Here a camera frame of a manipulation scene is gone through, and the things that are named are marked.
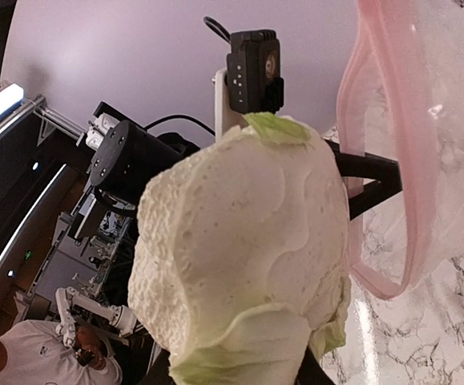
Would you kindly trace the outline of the white cabbage toy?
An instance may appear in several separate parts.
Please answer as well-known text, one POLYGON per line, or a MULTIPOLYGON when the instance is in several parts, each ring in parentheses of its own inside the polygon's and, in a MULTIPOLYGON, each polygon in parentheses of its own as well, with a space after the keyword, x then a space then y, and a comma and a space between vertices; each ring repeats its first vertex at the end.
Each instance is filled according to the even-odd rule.
POLYGON ((246 116, 151 179, 128 303, 178 384, 292 384, 345 344, 349 204, 333 151, 291 117, 246 116))

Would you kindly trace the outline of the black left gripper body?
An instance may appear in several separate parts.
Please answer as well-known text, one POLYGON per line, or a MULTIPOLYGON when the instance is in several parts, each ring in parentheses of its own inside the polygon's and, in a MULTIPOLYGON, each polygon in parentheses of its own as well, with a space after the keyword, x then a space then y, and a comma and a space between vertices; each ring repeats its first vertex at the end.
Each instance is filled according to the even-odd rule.
POLYGON ((104 194, 137 205, 147 183, 200 148, 176 132, 153 136, 124 120, 110 129, 92 159, 90 182, 97 201, 104 194))

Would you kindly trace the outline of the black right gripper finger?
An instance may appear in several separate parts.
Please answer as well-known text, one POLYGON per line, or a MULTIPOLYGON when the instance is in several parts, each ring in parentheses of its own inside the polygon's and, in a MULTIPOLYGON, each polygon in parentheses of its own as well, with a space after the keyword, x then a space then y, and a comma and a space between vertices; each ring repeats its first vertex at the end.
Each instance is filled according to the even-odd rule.
POLYGON ((298 385, 334 385, 334 382, 321 368, 309 347, 305 350, 295 384, 298 385))

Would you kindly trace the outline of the clear zip top bag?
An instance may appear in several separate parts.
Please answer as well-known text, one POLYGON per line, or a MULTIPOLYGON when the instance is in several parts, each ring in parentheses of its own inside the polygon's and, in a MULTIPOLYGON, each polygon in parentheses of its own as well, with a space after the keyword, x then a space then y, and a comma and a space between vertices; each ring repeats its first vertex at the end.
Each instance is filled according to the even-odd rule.
POLYGON ((349 265, 389 300, 464 254, 464 5, 359 1, 340 150, 398 162, 402 191, 352 220, 349 265))

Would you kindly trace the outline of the person in white shirt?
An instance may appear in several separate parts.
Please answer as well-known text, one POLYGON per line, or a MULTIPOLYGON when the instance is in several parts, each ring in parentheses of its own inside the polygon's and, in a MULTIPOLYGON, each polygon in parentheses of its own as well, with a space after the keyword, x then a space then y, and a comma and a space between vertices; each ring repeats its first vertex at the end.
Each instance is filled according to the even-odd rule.
POLYGON ((76 332, 75 346, 94 355, 83 366, 56 327, 54 322, 26 320, 0 336, 0 384, 121 384, 121 367, 103 352, 93 330, 81 326, 76 332))

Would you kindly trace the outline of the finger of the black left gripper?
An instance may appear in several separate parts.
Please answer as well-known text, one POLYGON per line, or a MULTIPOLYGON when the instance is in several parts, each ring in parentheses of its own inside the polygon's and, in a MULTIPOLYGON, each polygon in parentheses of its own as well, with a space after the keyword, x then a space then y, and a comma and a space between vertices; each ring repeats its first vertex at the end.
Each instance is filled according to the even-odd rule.
POLYGON ((398 162, 371 153, 363 156, 340 151, 339 143, 325 140, 331 147, 337 168, 342 177, 367 179, 362 190, 354 196, 349 194, 349 218, 355 219, 361 214, 402 191, 401 173, 398 162))

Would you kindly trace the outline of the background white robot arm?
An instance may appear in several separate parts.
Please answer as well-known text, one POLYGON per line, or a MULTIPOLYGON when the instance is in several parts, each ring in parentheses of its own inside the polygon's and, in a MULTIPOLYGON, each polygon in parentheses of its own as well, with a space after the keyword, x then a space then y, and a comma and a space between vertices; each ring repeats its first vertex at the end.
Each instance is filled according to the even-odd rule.
POLYGON ((95 356, 75 324, 97 319, 104 338, 149 333, 148 383, 329 383, 319 360, 345 342, 349 223, 401 191, 395 160, 270 114, 191 155, 124 121, 91 181, 131 204, 138 239, 126 305, 56 291, 79 364, 95 356))

